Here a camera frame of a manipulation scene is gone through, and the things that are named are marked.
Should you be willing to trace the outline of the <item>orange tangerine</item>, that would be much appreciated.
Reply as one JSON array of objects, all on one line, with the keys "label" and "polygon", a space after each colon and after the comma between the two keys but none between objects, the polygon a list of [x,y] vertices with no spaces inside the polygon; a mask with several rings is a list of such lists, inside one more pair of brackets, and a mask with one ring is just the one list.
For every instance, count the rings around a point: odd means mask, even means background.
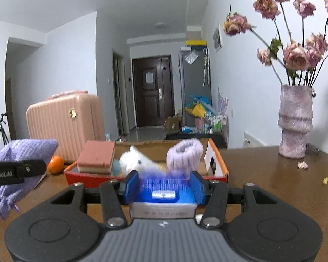
[{"label": "orange tangerine", "polygon": [[52,156],[47,166],[48,172],[52,175],[62,173],[64,171],[64,168],[65,168],[64,160],[62,157],[58,155]]}]

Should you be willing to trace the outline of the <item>eyeglasses behind vase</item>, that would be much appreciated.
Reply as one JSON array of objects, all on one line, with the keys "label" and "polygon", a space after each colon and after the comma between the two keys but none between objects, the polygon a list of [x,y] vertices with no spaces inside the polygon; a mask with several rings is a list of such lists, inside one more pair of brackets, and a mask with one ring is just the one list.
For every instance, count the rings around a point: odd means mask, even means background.
[{"label": "eyeglasses behind vase", "polygon": [[319,154],[319,148],[317,148],[315,145],[307,143],[306,145],[306,152],[318,155]]}]

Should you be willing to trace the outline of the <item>dried pink roses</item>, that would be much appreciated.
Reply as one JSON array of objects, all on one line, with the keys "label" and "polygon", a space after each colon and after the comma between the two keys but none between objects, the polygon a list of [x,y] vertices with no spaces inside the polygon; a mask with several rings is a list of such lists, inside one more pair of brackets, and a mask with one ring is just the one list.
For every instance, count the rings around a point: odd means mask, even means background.
[{"label": "dried pink roses", "polygon": [[[289,19],[284,10],[285,3],[292,3],[301,20],[301,40],[297,41],[289,27]],[[256,32],[246,16],[229,9],[222,29],[227,36],[233,37],[247,32],[252,33],[264,44],[256,55],[265,67],[271,67],[276,76],[274,62],[278,62],[287,75],[287,85],[312,88],[328,58],[328,0],[324,0],[326,19],[323,33],[305,36],[305,19],[313,17],[316,6],[307,0],[255,0],[253,9],[264,20],[270,20],[276,28],[275,37],[267,42]]]}]

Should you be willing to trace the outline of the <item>lavender towel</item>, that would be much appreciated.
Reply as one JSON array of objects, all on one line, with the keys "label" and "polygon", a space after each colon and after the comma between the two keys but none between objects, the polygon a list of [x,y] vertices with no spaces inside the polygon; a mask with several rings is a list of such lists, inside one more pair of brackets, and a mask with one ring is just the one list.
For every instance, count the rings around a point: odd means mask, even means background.
[{"label": "lavender towel", "polygon": [[171,147],[166,155],[166,165],[174,178],[189,178],[197,171],[204,148],[196,138],[184,139]]}]

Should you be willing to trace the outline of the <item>dark brown entrance door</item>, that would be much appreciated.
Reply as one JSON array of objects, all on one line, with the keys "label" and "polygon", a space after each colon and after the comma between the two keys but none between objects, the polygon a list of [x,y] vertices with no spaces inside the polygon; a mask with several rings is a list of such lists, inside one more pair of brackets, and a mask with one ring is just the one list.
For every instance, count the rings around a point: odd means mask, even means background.
[{"label": "dark brown entrance door", "polygon": [[162,126],[175,114],[171,57],[133,59],[132,70],[137,126]]}]

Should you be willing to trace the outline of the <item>white panel against wall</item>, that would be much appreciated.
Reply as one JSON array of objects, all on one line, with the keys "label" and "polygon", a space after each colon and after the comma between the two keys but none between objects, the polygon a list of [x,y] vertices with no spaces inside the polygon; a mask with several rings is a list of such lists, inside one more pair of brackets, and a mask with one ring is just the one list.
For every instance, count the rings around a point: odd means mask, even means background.
[{"label": "white panel against wall", "polygon": [[255,148],[255,147],[265,147],[266,143],[257,139],[248,132],[244,132],[243,135],[243,148]]}]

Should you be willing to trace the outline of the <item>blue white small box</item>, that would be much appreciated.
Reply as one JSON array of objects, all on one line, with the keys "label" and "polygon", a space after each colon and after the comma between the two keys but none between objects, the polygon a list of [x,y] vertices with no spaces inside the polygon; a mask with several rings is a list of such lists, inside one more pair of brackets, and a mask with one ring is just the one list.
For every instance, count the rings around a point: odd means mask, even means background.
[{"label": "blue white small box", "polygon": [[193,218],[197,202],[187,179],[141,178],[130,205],[132,219]]}]

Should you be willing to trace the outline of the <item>light blue round puff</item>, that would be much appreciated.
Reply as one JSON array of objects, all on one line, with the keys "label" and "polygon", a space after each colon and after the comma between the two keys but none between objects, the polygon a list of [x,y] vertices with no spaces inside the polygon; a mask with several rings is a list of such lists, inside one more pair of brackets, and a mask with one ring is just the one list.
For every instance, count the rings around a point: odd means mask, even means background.
[{"label": "light blue round puff", "polygon": [[120,162],[117,159],[113,160],[112,169],[111,169],[111,176],[121,176],[122,169],[120,166]]}]

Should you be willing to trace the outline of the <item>pink ribbed suitcase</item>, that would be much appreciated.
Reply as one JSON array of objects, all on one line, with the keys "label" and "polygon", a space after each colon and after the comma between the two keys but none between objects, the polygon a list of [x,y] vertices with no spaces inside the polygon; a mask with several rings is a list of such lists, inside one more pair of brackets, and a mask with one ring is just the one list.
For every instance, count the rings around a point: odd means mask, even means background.
[{"label": "pink ribbed suitcase", "polygon": [[87,91],[68,91],[32,104],[26,111],[31,139],[55,139],[55,155],[75,162],[89,140],[103,141],[102,102]]}]

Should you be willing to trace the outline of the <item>pink layered sponge block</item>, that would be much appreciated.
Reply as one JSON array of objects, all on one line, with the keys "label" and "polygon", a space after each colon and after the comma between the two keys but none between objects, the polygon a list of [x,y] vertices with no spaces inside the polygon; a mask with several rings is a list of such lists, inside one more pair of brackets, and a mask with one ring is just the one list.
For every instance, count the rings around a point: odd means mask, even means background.
[{"label": "pink layered sponge block", "polygon": [[111,174],[114,141],[88,141],[76,161],[80,173]]}]

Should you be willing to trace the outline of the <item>white alpaca plush toy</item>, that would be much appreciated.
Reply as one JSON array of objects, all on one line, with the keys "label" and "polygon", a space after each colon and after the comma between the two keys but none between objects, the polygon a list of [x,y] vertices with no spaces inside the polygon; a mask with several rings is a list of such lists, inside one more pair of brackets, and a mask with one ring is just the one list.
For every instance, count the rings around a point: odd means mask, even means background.
[{"label": "white alpaca plush toy", "polygon": [[165,176],[167,168],[153,162],[146,155],[141,153],[133,145],[130,150],[123,153],[119,159],[122,173],[128,175],[132,171],[137,171],[141,176]]}]

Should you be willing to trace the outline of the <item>wall electrical panel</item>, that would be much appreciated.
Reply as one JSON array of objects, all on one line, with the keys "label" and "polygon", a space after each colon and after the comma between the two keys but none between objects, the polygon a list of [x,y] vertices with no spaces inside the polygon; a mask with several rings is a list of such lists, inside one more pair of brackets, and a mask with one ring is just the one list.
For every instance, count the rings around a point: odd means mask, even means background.
[{"label": "wall electrical panel", "polygon": [[223,46],[222,36],[223,30],[221,24],[219,23],[213,33],[213,44],[216,52],[218,52]]}]

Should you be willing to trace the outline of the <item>red cardboard box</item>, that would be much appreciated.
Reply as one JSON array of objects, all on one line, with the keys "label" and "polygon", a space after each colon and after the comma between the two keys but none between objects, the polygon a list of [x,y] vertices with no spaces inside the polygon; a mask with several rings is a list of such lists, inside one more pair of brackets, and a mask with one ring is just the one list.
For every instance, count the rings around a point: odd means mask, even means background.
[{"label": "red cardboard box", "polygon": [[[197,172],[207,180],[228,182],[229,170],[214,141],[210,138],[201,139],[200,141],[203,146],[203,154]],[[124,153],[130,151],[130,147],[134,146],[152,161],[149,167],[154,172],[168,175],[166,155],[169,149],[177,143],[179,143],[179,140],[116,143],[113,162],[115,163],[119,160]],[[64,176],[69,185],[81,182],[87,188],[96,188],[103,182],[113,179],[122,181],[125,178],[125,174],[123,173],[119,175],[82,173],[78,171],[76,162],[64,170]]]}]

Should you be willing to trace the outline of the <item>lilac drawstring pouch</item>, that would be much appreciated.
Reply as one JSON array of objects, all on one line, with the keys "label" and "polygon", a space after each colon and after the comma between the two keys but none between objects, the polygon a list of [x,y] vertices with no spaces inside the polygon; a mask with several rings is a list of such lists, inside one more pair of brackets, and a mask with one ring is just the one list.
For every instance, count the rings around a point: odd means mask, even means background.
[{"label": "lilac drawstring pouch", "polygon": [[13,140],[0,150],[0,218],[7,219],[46,174],[57,140]]}]

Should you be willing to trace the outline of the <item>grey refrigerator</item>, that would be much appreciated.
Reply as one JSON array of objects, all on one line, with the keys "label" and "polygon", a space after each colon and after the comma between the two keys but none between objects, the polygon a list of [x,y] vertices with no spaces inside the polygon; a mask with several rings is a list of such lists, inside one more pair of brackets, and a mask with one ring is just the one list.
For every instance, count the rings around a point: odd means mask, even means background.
[{"label": "grey refrigerator", "polygon": [[[186,56],[193,52],[196,53],[198,58],[189,64],[186,61]],[[194,102],[192,96],[205,97],[208,103],[211,104],[211,87],[206,85],[207,81],[203,85],[204,57],[205,53],[203,51],[179,51],[183,126],[195,127],[194,117],[185,110],[185,107]]]}]

